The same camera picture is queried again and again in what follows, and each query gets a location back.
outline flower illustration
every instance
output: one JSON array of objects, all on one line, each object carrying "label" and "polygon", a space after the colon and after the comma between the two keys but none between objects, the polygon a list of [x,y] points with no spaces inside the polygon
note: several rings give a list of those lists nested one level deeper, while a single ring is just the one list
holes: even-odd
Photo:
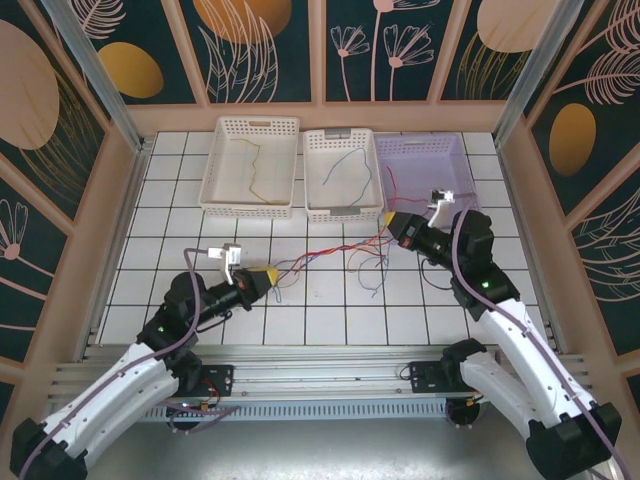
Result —
[{"label": "flower illustration", "polygon": [[394,10],[418,10],[421,8],[435,7],[440,0],[373,0],[373,6],[377,10],[376,24],[373,29],[373,54],[371,55],[371,101],[376,100],[376,53],[378,51],[378,31],[380,30],[380,17],[383,13]]},{"label": "flower illustration", "polygon": [[396,68],[420,65],[433,60],[433,49],[429,49],[431,38],[429,26],[406,27],[398,37],[398,25],[384,29],[384,47],[391,66],[389,82],[389,100],[393,100],[393,79]]},{"label": "flower illustration", "polygon": [[333,40],[333,45],[336,47],[338,55],[340,56],[342,83],[344,84],[344,93],[347,95],[348,102],[351,101],[351,96],[349,95],[349,87],[347,86],[344,59],[352,55],[367,53],[371,48],[366,39],[367,37],[362,31],[362,25],[359,27],[346,27],[344,32],[340,27],[333,27],[331,29],[331,40]]},{"label": "flower illustration", "polygon": [[[18,260],[44,275],[53,277],[53,273],[34,265],[20,256],[20,246],[24,238],[24,232],[27,229],[28,218],[29,209],[20,202],[16,202],[15,209],[12,211],[11,205],[6,199],[0,200],[0,260]],[[40,300],[47,298],[46,295],[4,277],[0,277],[0,283]]]},{"label": "flower illustration", "polygon": [[15,260],[20,256],[20,243],[27,228],[29,210],[16,202],[15,210],[6,199],[0,200],[0,258]]}]

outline purple plastic basket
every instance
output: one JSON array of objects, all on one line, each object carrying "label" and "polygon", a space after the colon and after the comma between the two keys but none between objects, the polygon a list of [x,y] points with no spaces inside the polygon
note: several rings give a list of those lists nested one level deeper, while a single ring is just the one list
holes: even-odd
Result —
[{"label": "purple plastic basket", "polygon": [[[398,197],[428,200],[434,189],[452,190],[457,195],[463,195],[449,209],[446,226],[450,226],[453,216],[467,205],[480,210],[460,135],[420,133],[378,136],[376,153],[387,208],[391,208],[393,204],[393,183],[389,174],[391,169]],[[425,215],[427,202],[396,200],[394,210]]]}]

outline white tiled floor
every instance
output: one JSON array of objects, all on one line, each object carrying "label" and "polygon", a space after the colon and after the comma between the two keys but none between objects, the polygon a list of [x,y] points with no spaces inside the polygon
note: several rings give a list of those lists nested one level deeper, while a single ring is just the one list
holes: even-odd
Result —
[{"label": "white tiled floor", "polygon": [[[210,132],[161,133],[136,206],[125,251],[112,288],[98,342],[134,341],[146,319],[163,301],[171,280],[185,270],[182,250],[225,242],[242,245],[244,266],[263,266],[302,253],[353,244],[375,235],[376,222],[311,224],[304,210],[302,158],[294,182],[290,220],[248,220],[203,216],[197,204]],[[486,133],[463,134],[469,163],[484,211],[493,221],[494,257],[520,290],[532,316],[537,299],[493,142]],[[323,257],[299,276],[282,281],[280,295],[270,292],[253,310],[239,309],[221,328],[199,335],[209,345],[421,345],[448,344],[469,334],[491,339],[458,306],[448,288],[451,274],[425,262],[424,277],[416,253],[389,248],[389,264],[356,253]],[[207,285],[222,281],[218,265],[202,255],[196,268]]]}]

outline robotic arm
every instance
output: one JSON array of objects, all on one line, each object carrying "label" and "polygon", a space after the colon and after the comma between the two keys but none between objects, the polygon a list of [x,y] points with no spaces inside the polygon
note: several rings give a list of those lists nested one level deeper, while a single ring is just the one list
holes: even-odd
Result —
[{"label": "robotic arm", "polygon": [[[447,377],[479,391],[507,417],[547,480],[567,479],[609,459],[620,415],[610,403],[596,403],[535,328],[518,290],[493,263],[491,219],[469,211],[457,214],[453,224],[455,235],[418,215],[390,212],[385,217],[401,247],[454,272],[456,300],[496,340],[521,382],[474,339],[444,349],[441,363]],[[606,438],[596,433],[592,421]]]},{"label": "robotic arm", "polygon": [[[231,271],[239,265],[240,247],[227,244],[209,249],[222,260],[226,282],[205,287],[195,274],[200,293],[198,326],[213,328],[231,317],[231,310],[262,298],[278,278],[274,268]],[[202,361],[191,352],[198,337],[193,331],[195,299],[189,272],[176,276],[164,303],[138,334],[137,341],[91,387],[40,424],[22,422],[13,434],[11,471],[25,480],[84,480],[87,470],[135,421],[179,389],[189,392],[201,378]],[[186,341],[166,355],[172,345]],[[78,405],[82,408],[74,413]],[[34,451],[30,465],[25,463]]]}]

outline white plastic basket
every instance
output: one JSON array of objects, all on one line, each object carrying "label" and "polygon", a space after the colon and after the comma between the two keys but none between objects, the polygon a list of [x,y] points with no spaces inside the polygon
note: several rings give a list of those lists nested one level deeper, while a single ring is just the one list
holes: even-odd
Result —
[{"label": "white plastic basket", "polygon": [[373,132],[367,128],[310,130],[304,133],[303,144],[309,221],[376,220],[384,196]]},{"label": "white plastic basket", "polygon": [[291,217],[299,128],[296,117],[219,117],[202,209],[219,217]]}]

